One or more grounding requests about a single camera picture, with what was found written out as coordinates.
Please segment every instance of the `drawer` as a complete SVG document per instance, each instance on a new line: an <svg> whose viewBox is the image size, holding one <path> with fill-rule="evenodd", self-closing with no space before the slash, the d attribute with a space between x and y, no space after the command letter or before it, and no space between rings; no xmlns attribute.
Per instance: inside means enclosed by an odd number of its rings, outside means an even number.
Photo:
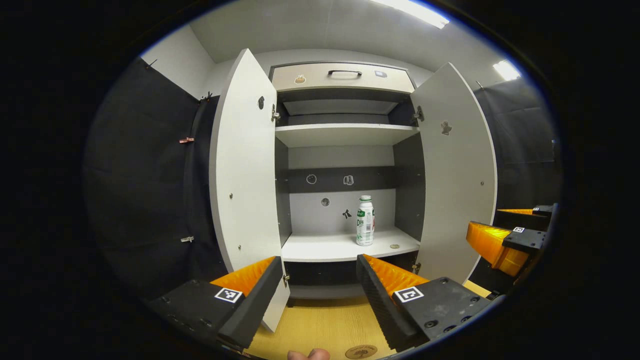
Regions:
<svg viewBox="0 0 640 360"><path fill-rule="evenodd" d="M406 70L361 63L304 63L272 69L279 92L322 88L353 88L410 94L414 87Z"/></svg>

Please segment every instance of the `cabinet door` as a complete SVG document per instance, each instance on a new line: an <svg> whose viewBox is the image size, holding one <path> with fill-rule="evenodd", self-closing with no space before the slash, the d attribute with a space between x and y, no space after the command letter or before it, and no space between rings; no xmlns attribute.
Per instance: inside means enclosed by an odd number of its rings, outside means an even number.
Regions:
<svg viewBox="0 0 640 360"><path fill-rule="evenodd" d="M467 243L469 221L493 222L495 151L484 113L456 68L447 63L412 94L426 181L420 276L463 283L479 259Z"/></svg>
<svg viewBox="0 0 640 360"><path fill-rule="evenodd" d="M251 51L242 50L220 95L209 155L211 213L229 272L281 255L274 104L276 90ZM288 299L281 282L262 320L267 329L275 331Z"/></svg>

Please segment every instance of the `white shelf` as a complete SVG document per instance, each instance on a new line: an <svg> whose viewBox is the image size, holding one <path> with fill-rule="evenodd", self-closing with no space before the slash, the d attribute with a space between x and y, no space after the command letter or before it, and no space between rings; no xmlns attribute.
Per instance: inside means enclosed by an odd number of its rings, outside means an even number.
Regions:
<svg viewBox="0 0 640 360"><path fill-rule="evenodd" d="M276 127L288 147L395 145L419 132L417 127L387 124L311 124Z"/></svg>
<svg viewBox="0 0 640 360"><path fill-rule="evenodd" d="M399 248L391 249L390 246L393 244L399 245ZM376 229L373 244L370 246L356 244L355 229L349 234L291 234L282 247L282 260L300 263L352 261L359 254L381 258L417 251L419 247L420 243L416 239L396 227Z"/></svg>

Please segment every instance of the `black fabric backdrop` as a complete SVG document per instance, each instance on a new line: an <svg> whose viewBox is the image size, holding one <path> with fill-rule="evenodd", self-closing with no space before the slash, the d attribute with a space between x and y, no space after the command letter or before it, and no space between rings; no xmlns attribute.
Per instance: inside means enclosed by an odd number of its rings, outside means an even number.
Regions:
<svg viewBox="0 0 640 360"><path fill-rule="evenodd" d="M118 277L153 299L226 273L209 206L217 98L197 101L140 58L97 112L83 163L97 242ZM185 137L196 138L179 143ZM194 236L193 242L180 239Z"/></svg>
<svg viewBox="0 0 640 360"><path fill-rule="evenodd" d="M518 78L474 93L495 148L496 208L530 209L559 202L562 172L558 138L536 89Z"/></svg>

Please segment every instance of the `white wall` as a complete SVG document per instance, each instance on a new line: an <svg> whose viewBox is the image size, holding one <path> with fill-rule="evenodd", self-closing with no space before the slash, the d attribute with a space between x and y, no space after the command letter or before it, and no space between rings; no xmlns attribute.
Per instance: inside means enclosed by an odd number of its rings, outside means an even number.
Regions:
<svg viewBox="0 0 640 360"><path fill-rule="evenodd" d="M215 63L190 25L169 34L140 56L147 63L157 59L153 68L196 99L207 95L202 88Z"/></svg>
<svg viewBox="0 0 640 360"><path fill-rule="evenodd" d="M381 63L386 65L394 65L404 67L409 70L409 75L420 86L427 80L433 72L417 67L415 65L405 63L403 61L386 58L367 53L359 53L357 51L333 50L333 49L294 49L270 51L267 53L254 54L256 60L264 73L269 75L272 65L284 63L294 63L299 61L364 61L370 63ZM207 76L202 93L206 94L210 91L213 96L220 95L225 79L229 75L229 70L236 59L231 59L221 63L217 63Z"/></svg>

